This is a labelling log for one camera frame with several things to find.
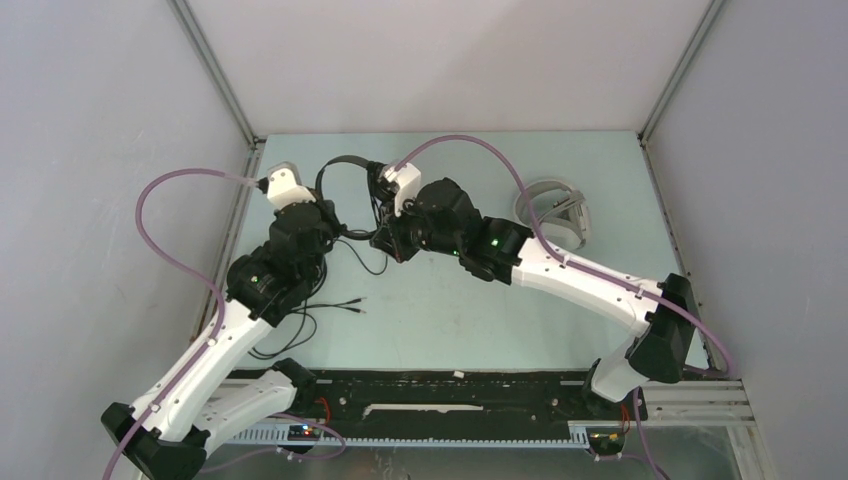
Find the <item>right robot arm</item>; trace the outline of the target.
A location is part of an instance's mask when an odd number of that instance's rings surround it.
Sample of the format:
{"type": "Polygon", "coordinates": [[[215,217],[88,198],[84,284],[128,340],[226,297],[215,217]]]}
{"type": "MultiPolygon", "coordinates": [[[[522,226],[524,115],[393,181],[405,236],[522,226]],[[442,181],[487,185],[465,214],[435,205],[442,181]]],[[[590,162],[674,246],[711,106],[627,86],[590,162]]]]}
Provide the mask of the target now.
{"type": "Polygon", "coordinates": [[[399,263],[418,252],[450,255],[486,282],[532,288],[563,298],[622,325],[627,340],[592,367],[581,392],[585,411],[606,418],[648,381],[675,384],[684,377],[695,327],[688,282],[628,275],[544,245],[531,229],[484,217],[457,183],[444,178],[371,181],[378,227],[370,244],[399,263]]]}

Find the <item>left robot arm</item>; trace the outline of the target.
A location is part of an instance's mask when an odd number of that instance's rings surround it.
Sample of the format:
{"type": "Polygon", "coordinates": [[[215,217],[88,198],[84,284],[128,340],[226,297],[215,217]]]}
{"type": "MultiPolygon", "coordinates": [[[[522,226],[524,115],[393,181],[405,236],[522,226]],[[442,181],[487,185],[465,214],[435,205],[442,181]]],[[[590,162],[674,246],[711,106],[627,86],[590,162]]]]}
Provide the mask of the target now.
{"type": "Polygon", "coordinates": [[[304,416],[316,403],[315,376],[291,358],[253,384],[211,396],[236,364],[316,291],[338,223],[321,201],[275,214],[269,239],[229,268],[225,293],[201,337],[132,404],[114,403],[101,421],[118,451],[149,479],[192,479],[223,442],[261,419],[304,416]]]}

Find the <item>white headphones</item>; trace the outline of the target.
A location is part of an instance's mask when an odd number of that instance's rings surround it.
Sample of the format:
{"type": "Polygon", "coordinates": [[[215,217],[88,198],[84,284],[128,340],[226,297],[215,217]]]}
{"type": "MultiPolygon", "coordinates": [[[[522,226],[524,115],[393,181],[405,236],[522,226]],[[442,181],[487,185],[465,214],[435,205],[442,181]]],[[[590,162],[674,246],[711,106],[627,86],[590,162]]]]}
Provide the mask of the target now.
{"type": "Polygon", "coordinates": [[[513,216],[528,227],[533,213],[542,235],[556,246],[575,251],[590,239],[590,213],[586,197],[575,186],[558,179],[538,180],[525,186],[527,198],[519,193],[513,216]]]}

